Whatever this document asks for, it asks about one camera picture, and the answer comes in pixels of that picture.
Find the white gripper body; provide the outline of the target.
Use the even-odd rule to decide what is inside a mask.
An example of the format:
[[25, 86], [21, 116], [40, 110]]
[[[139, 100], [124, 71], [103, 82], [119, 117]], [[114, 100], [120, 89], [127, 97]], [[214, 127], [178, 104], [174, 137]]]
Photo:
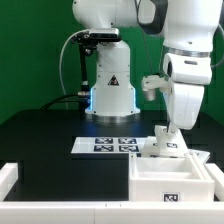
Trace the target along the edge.
[[171, 92], [164, 94], [170, 123], [179, 129], [190, 130], [196, 123], [204, 96], [204, 87], [169, 82]]

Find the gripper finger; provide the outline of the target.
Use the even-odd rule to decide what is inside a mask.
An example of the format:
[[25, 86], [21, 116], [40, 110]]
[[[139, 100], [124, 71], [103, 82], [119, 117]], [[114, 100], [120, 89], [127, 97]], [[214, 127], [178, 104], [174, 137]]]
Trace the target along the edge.
[[174, 134], [176, 130], [177, 130], [176, 125], [173, 122], [169, 121], [167, 123], [167, 133]]

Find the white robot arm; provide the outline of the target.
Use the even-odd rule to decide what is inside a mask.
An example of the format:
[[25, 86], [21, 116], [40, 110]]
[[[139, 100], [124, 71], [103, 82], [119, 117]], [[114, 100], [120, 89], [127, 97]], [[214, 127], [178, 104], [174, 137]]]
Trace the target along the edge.
[[73, 14], [97, 47], [96, 83], [91, 89], [91, 117], [122, 119], [139, 112], [130, 84], [130, 48], [119, 39], [121, 27], [139, 26], [162, 36], [162, 77], [148, 76], [142, 89], [149, 100], [164, 94], [169, 123], [194, 126], [204, 87], [211, 82], [210, 53], [223, 0], [74, 0]]

